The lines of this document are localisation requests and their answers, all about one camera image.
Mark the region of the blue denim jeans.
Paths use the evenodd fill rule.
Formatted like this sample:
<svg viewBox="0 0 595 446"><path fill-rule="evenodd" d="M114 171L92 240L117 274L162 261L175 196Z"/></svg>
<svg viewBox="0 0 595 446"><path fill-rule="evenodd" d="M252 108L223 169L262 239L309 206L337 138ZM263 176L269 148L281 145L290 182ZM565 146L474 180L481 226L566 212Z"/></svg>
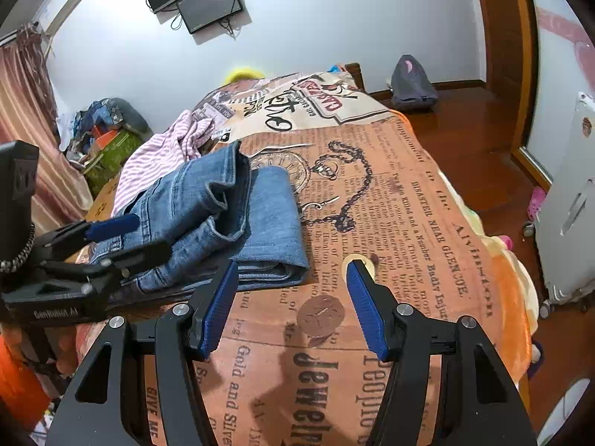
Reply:
<svg viewBox="0 0 595 446"><path fill-rule="evenodd" d="M238 266L241 291L299 285L309 271L289 172L252 168L239 143L180 165L123 211L139 217L138 229L97 244L93 262L156 240L171 256L122 279L112 307L186 298L227 260Z"/></svg>

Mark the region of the newspaper print bed blanket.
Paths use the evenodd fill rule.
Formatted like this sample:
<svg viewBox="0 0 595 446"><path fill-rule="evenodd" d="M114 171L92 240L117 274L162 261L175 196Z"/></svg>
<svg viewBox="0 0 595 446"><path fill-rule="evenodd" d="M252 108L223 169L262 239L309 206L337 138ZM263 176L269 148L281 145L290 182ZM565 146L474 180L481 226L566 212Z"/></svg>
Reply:
<svg viewBox="0 0 595 446"><path fill-rule="evenodd" d="M211 146L241 142L265 199L292 186L299 223L268 217L245 249L221 344L198 381L223 445L362 445L389 367L365 347L345 283L362 260L393 295L429 317L476 317L508 372L530 365L525 294L533 283L418 142L408 118L347 72L224 85L196 106Z"/></svg>

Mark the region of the wooden door frame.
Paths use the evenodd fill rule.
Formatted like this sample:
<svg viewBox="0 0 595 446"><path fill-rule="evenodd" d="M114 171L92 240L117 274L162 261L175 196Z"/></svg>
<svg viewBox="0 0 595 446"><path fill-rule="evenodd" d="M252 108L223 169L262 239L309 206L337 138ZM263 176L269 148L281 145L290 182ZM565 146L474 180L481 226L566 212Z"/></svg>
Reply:
<svg viewBox="0 0 595 446"><path fill-rule="evenodd" d="M528 151L538 81L534 0L479 0L486 43L487 88L516 106L510 155L534 183L548 190L551 176Z"/></svg>

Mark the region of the pink striped garment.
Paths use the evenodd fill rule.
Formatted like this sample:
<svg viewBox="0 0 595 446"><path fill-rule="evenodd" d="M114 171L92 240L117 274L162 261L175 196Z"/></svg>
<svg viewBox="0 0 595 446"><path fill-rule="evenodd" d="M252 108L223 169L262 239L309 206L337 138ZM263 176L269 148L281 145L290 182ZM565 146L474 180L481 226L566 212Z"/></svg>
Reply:
<svg viewBox="0 0 595 446"><path fill-rule="evenodd" d="M211 111L184 110L163 133L153 134L126 161L118 181L111 216L121 213L160 177L201 156L216 118Z"/></svg>

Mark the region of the striped brown curtain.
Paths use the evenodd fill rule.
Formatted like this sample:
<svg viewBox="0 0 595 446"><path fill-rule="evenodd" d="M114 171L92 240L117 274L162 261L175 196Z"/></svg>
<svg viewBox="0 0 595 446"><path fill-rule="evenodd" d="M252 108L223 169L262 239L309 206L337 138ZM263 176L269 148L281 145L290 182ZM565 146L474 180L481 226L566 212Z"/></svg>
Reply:
<svg viewBox="0 0 595 446"><path fill-rule="evenodd" d="M58 106L32 24L1 46L1 141L21 140L39 149L32 219L37 234L82 220L93 198L85 177L58 149Z"/></svg>

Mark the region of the grey backpack on floor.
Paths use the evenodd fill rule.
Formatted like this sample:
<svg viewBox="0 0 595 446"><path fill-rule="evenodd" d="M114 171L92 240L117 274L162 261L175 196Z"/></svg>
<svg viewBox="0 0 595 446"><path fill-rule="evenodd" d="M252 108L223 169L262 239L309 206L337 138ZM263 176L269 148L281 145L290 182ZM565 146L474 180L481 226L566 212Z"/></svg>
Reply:
<svg viewBox="0 0 595 446"><path fill-rule="evenodd" d="M404 54L390 79L391 102L397 111L431 109L438 102L438 93L430 83L422 65Z"/></svg>

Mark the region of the white suitcase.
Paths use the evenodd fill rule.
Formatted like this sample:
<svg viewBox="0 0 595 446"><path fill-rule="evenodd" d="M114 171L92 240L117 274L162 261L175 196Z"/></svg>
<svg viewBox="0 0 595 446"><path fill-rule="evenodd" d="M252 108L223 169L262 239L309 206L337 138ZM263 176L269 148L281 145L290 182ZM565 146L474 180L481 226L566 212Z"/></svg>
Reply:
<svg viewBox="0 0 595 446"><path fill-rule="evenodd" d="M535 219L535 242L547 297L547 318L557 305L594 291L594 100L578 95L567 151Z"/></svg>

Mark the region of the yellow foam tube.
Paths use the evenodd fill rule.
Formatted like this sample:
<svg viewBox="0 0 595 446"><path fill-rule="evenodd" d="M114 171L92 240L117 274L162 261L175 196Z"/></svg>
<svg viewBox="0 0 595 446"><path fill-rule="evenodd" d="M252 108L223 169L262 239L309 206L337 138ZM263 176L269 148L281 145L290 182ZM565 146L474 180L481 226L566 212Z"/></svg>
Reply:
<svg viewBox="0 0 595 446"><path fill-rule="evenodd" d="M224 84L230 85L242 81L262 80L263 78L265 78L265 74L261 71L254 70L254 68L234 68L228 75L226 75Z"/></svg>

